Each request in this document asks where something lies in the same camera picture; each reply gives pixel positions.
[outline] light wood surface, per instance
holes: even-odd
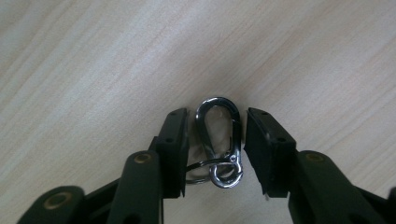
[[[244,120],[270,112],[299,150],[387,197],[396,1],[1,1],[0,223],[49,189],[118,178],[167,113],[217,95]],[[165,223],[291,223],[243,157],[237,187],[188,186]]]

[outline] metal ring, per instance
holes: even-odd
[[[233,124],[233,136],[231,137],[230,153],[223,158],[217,159],[215,150],[212,147],[210,136],[205,125],[205,115],[214,106],[222,106],[228,110],[231,115]],[[187,172],[192,169],[197,169],[206,165],[211,165],[209,168],[209,176],[186,180],[188,184],[205,183],[209,179],[219,188],[232,188],[239,183],[242,178],[242,161],[241,161],[241,130],[242,125],[240,121],[239,111],[230,100],[222,97],[215,97],[204,101],[197,109],[195,122],[200,135],[202,146],[208,158],[207,161],[200,161],[190,165]],[[218,165],[230,165],[233,167],[232,174],[227,177],[222,177],[224,174],[218,171]]]

